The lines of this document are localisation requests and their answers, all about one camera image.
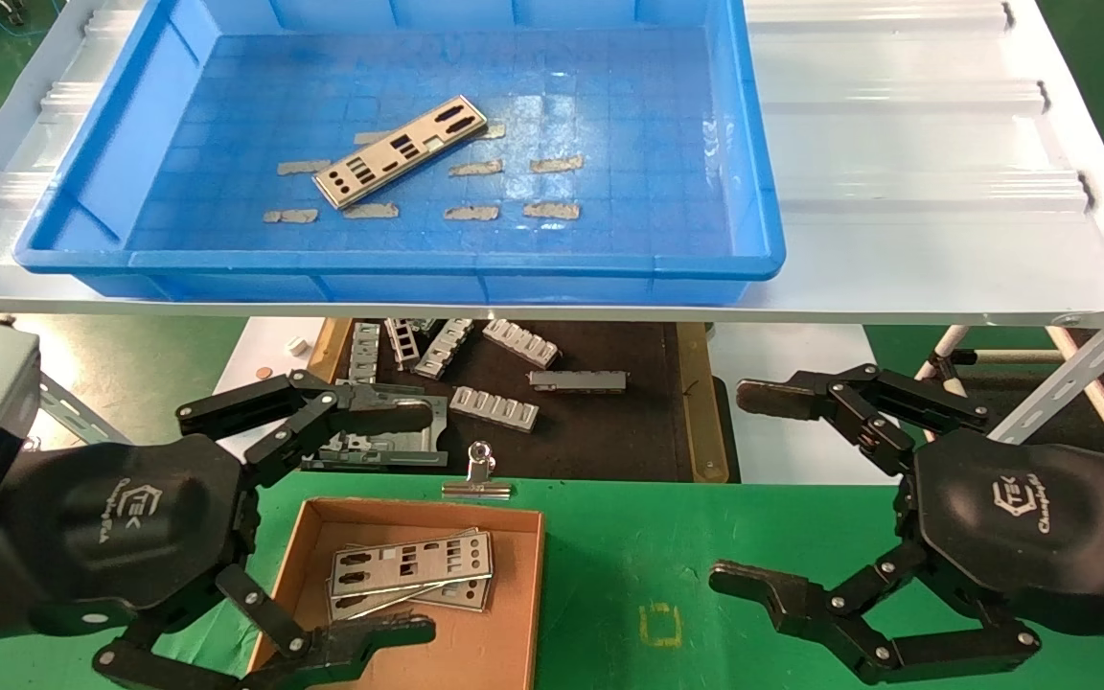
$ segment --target stack of metal plates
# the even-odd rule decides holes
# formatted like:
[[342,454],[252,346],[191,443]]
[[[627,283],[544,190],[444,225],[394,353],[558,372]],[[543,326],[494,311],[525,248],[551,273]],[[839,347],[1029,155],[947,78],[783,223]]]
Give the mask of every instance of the stack of metal plates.
[[491,572],[491,537],[476,528],[407,544],[347,545],[331,565],[330,617],[355,619],[407,599],[482,612]]

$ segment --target cable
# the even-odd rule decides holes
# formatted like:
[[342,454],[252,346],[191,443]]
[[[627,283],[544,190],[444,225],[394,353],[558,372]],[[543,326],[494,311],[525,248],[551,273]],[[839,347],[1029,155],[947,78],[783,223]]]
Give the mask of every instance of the cable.
[[[57,18],[57,14],[62,13],[62,8],[59,8],[57,0],[49,0],[49,2],[50,2],[50,4],[52,4],[54,7],[54,18]],[[10,28],[8,28],[8,25],[6,25],[1,21],[0,21],[0,28],[1,28],[1,30],[6,31],[6,33],[8,33],[8,35],[13,35],[14,39],[26,39],[26,36],[30,36],[30,35],[40,35],[40,34],[49,33],[49,26],[39,28],[39,30],[36,30],[36,31],[28,31],[25,33],[17,33],[17,32],[13,32],[12,30],[10,30]]]

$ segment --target white metal shelf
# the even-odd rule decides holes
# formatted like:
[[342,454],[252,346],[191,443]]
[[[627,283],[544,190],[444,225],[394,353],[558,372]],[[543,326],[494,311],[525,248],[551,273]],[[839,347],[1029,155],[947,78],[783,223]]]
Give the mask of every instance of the white metal shelf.
[[747,0],[788,262],[724,309],[109,300],[11,248],[141,0],[70,0],[0,110],[0,310],[1104,326],[1104,148],[1034,0]]

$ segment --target metal clip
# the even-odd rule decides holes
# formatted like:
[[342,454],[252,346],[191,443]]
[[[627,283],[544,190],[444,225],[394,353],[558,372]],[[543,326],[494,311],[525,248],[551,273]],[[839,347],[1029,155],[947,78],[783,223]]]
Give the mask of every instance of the metal clip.
[[508,481],[491,480],[491,470],[497,459],[491,457],[491,446],[487,440],[477,440],[468,447],[468,479],[446,481],[442,485],[443,498],[489,498],[508,501],[512,497],[513,485]]

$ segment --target metal bar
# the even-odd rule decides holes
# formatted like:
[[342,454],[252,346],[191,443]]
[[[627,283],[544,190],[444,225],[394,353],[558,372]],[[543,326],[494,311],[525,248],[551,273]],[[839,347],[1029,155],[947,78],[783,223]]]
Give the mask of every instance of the metal bar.
[[45,372],[40,372],[40,408],[89,446],[92,443],[130,443],[125,433],[114,428],[61,383],[49,379]]
[[1042,428],[1051,418],[1072,402],[1082,389],[1095,381],[1104,372],[1104,329],[1096,332],[1083,348],[1076,350],[1063,367],[1057,369],[1029,394],[1016,410],[1000,421],[990,437],[1004,443],[1021,443],[1033,432]]
[[[1054,341],[1059,353],[1064,357],[1064,362],[1076,357],[1076,341],[1072,340],[1072,333],[1068,332],[1068,329],[1049,326],[1047,327],[1047,336],[1050,336],[1050,340]],[[1101,423],[1104,424],[1104,384],[1094,380],[1093,383],[1085,386],[1085,396],[1090,399],[1093,410],[1096,411],[1096,416],[1100,416]]]

